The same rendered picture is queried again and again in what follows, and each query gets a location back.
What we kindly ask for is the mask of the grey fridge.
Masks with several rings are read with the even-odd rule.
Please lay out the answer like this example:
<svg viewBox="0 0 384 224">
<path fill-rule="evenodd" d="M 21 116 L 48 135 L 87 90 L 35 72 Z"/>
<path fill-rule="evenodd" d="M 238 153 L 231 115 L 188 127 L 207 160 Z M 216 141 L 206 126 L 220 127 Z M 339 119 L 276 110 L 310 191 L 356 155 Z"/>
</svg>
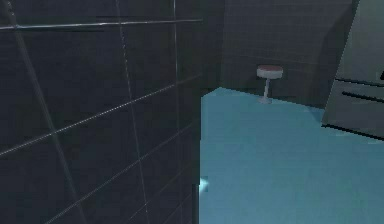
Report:
<svg viewBox="0 0 384 224">
<path fill-rule="evenodd" d="M 384 141 L 384 0 L 358 0 L 322 124 Z"/>
</svg>

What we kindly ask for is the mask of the white stool with red seat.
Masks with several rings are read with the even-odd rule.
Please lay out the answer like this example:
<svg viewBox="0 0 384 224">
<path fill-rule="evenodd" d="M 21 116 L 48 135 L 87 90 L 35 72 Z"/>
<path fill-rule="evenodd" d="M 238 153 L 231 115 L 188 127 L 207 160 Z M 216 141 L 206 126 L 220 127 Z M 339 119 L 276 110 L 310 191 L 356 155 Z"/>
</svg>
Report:
<svg viewBox="0 0 384 224">
<path fill-rule="evenodd" d="M 283 68 L 277 65 L 260 65 L 257 68 L 257 76 L 265 79 L 264 93 L 259 102 L 270 104 L 271 99 L 268 97 L 270 81 L 280 79 L 283 76 Z"/>
</svg>

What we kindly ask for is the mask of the dark grey cabinet unit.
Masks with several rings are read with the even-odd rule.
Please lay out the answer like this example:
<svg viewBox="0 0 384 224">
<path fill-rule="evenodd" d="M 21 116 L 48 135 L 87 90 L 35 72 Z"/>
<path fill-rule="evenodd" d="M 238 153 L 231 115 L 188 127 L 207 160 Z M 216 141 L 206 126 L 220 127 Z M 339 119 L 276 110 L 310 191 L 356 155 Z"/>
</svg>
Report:
<svg viewBox="0 0 384 224">
<path fill-rule="evenodd" d="M 199 224 L 225 0 L 0 0 L 0 224 Z"/>
</svg>

